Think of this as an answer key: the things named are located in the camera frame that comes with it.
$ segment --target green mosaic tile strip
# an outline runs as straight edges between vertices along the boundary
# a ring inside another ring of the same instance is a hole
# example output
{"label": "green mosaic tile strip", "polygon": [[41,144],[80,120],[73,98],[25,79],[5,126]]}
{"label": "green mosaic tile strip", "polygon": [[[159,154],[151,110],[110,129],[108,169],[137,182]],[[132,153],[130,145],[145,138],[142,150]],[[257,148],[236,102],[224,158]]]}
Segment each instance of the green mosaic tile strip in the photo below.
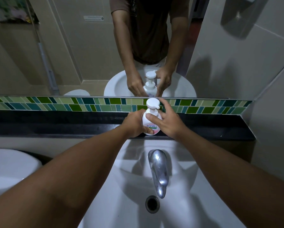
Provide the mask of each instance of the green mosaic tile strip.
{"label": "green mosaic tile strip", "polygon": [[[240,115],[252,101],[166,99],[177,113]],[[0,110],[132,112],[147,109],[147,98],[13,97],[0,96]]]}

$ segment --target drain hole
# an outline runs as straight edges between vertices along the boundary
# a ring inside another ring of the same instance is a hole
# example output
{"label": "drain hole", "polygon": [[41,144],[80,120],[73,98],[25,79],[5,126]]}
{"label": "drain hole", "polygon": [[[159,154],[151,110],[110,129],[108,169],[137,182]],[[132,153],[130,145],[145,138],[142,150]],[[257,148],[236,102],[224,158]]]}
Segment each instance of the drain hole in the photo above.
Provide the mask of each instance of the drain hole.
{"label": "drain hole", "polygon": [[160,202],[156,196],[151,195],[146,199],[145,207],[149,213],[155,214],[160,208]]}

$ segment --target white pump bottle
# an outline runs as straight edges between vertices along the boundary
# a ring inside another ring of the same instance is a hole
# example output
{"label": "white pump bottle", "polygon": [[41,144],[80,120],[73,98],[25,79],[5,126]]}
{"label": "white pump bottle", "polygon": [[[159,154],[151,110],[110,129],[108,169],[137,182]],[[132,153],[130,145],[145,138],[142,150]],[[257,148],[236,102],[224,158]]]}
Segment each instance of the white pump bottle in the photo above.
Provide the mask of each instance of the white pump bottle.
{"label": "white pump bottle", "polygon": [[146,118],[146,114],[150,113],[150,114],[155,115],[156,117],[158,117],[159,119],[162,120],[162,117],[158,112],[158,109],[160,109],[160,101],[156,98],[150,98],[146,101],[146,105],[147,105],[148,109],[143,114],[142,122],[143,122],[144,126],[150,127],[154,131],[154,134],[148,134],[148,133],[145,133],[145,134],[146,135],[155,135],[160,131],[160,128],[156,124],[149,121]]}
{"label": "white pump bottle", "polygon": [[149,97],[155,97],[157,93],[157,87],[154,82],[156,76],[157,74],[155,71],[148,71],[146,73],[147,82],[145,83],[145,86],[143,86],[143,88]]}

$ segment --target faucet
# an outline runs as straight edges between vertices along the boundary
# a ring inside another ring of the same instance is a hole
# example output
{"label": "faucet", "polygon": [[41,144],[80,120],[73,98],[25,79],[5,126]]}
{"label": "faucet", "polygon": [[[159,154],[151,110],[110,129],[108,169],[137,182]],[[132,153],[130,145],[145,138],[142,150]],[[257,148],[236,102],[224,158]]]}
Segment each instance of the faucet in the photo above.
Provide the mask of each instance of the faucet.
{"label": "faucet", "polygon": [[148,161],[157,195],[163,199],[169,182],[166,154],[160,149],[152,149],[148,153]]}

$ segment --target hand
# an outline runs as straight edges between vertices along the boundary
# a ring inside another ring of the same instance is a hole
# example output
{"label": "hand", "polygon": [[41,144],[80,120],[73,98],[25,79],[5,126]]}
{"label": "hand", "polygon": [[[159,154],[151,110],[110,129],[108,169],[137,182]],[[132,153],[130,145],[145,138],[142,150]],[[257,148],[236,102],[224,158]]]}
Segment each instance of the hand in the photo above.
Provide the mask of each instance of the hand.
{"label": "hand", "polygon": [[188,128],[165,99],[160,98],[159,100],[164,104],[166,110],[166,113],[158,110],[162,120],[152,114],[146,114],[146,118],[152,123],[158,125],[167,136],[175,140],[179,140],[181,134],[183,134],[185,130],[188,130]]}
{"label": "hand", "polygon": [[134,94],[135,97],[147,97],[143,89],[144,83],[138,71],[130,73],[127,76],[127,87]]}
{"label": "hand", "polygon": [[161,67],[156,71],[157,78],[160,79],[160,83],[157,86],[157,94],[156,97],[162,97],[163,91],[170,86],[171,84],[171,76],[174,70],[168,68],[167,66]]}
{"label": "hand", "polygon": [[130,138],[137,137],[141,133],[154,134],[154,131],[142,124],[142,116],[146,110],[141,109],[135,112],[128,113],[121,127],[125,128]]}

